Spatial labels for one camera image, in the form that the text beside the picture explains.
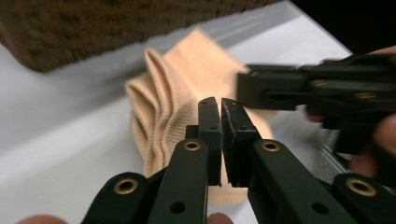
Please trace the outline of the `metal floor rail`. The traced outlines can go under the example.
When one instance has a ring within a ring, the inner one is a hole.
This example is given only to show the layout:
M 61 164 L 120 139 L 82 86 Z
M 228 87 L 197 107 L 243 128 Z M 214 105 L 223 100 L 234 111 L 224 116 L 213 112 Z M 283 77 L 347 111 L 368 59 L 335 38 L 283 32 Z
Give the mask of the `metal floor rail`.
M 312 174 L 315 178 L 331 184 L 337 175 L 346 174 L 346 160 L 324 145 L 319 152 Z

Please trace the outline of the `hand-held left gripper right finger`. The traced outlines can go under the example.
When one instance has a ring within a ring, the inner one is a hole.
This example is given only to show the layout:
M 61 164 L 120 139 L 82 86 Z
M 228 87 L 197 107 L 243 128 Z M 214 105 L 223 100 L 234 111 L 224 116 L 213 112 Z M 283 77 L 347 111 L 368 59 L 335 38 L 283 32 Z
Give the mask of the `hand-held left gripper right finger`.
M 223 98 L 221 122 L 228 181 L 247 189 L 259 224 L 355 224 L 285 145 L 260 136 L 242 105 Z

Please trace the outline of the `brown woven basket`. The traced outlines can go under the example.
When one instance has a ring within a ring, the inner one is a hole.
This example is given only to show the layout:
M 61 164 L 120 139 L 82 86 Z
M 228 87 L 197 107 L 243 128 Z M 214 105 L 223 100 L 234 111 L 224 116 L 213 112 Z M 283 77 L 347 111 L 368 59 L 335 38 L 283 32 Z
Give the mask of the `brown woven basket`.
M 198 22 L 280 0 L 0 0 L 0 44 L 49 72 Z

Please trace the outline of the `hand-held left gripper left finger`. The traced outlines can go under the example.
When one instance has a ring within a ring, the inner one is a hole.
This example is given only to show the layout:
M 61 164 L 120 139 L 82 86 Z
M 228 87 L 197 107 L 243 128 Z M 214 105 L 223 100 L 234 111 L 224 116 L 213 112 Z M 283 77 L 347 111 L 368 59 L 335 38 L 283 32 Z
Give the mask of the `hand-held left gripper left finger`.
M 168 165 L 149 178 L 155 186 L 146 224 L 206 224 L 207 193 L 220 184 L 222 128 L 217 101 L 198 103 L 198 123 L 186 127 Z

